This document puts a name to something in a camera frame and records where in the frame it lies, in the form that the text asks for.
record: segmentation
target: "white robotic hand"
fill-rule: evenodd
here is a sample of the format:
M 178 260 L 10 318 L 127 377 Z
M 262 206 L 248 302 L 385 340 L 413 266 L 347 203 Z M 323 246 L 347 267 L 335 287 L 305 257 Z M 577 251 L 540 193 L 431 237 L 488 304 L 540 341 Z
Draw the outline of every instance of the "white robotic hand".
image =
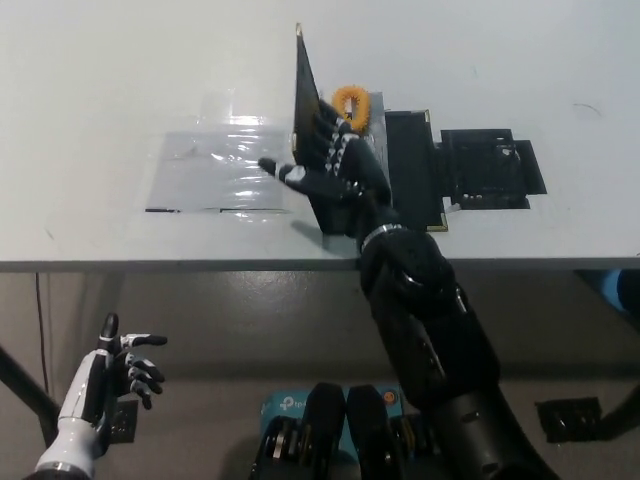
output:
M 148 334 L 118 336 L 118 323 L 118 316 L 110 313 L 97 348 L 82 360 L 58 416 L 58 436 L 40 457 L 37 473 L 66 472 L 69 478 L 93 478 L 94 460 L 104 455 L 109 446 L 118 397 L 135 393 L 149 410 L 151 393 L 162 393 L 164 375 L 131 349 L 164 345 L 167 338 Z

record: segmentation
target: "black robotic arm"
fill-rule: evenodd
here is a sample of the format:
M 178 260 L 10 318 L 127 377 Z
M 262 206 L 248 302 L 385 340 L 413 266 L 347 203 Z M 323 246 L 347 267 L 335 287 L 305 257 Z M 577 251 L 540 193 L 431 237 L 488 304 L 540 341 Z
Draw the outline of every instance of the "black robotic arm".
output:
M 366 141 L 323 101 L 314 130 L 309 165 L 320 159 L 323 170 L 271 159 L 260 166 L 299 193 L 349 209 L 361 287 L 386 352 L 457 476 L 557 479 L 502 395 L 498 359 L 436 241 L 403 225 Z

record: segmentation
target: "blue box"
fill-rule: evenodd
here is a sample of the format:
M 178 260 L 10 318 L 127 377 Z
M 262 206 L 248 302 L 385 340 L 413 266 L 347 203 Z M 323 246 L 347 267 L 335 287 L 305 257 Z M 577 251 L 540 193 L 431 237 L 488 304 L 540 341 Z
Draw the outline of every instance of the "blue box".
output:
M 389 418 L 402 415 L 402 402 L 400 401 L 400 387 L 398 385 L 374 385 L 380 392 L 387 405 Z M 349 395 L 349 387 L 344 387 L 344 396 Z M 269 422 L 279 415 L 302 418 L 304 408 L 307 405 L 307 397 L 311 390 L 279 390 L 265 400 L 260 410 L 260 436 L 264 435 Z M 338 458 L 347 463 L 358 463 L 358 454 L 351 440 L 349 424 L 345 418 L 342 429 L 342 438 L 338 445 L 340 455 Z

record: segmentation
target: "transparent plastic sheet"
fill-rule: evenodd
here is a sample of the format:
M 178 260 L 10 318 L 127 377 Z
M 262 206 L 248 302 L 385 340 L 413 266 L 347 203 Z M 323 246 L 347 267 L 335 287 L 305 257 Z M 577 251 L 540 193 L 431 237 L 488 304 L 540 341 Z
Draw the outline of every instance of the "transparent plastic sheet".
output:
M 183 118 L 164 135 L 148 212 L 283 209 L 282 186 L 258 166 L 284 158 L 288 122 L 228 115 Z

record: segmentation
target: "silver band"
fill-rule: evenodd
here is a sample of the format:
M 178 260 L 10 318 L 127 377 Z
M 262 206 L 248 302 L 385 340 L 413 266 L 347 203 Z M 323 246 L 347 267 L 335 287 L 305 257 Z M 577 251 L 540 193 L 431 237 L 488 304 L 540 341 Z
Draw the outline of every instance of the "silver band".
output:
M 399 223 L 387 223 L 385 225 L 380 225 L 378 228 L 374 228 L 373 231 L 364 238 L 364 241 L 362 242 L 362 247 L 360 247 L 360 253 L 362 253 L 366 248 L 367 244 L 371 240 L 376 238 L 378 235 L 382 233 L 390 232 L 392 230 L 401 230 L 404 228 L 405 228 L 404 225 L 400 225 Z
M 76 467 L 75 465 L 71 465 L 65 462 L 47 462 L 47 463 L 43 463 L 42 465 L 39 465 L 37 469 L 38 472 L 42 472 L 46 470 L 49 470 L 52 472 L 55 472 L 55 471 L 68 472 L 68 473 L 77 475 L 78 478 L 84 477 L 87 480 L 89 480 L 89 477 L 87 476 L 87 472 L 85 472 L 81 468 Z

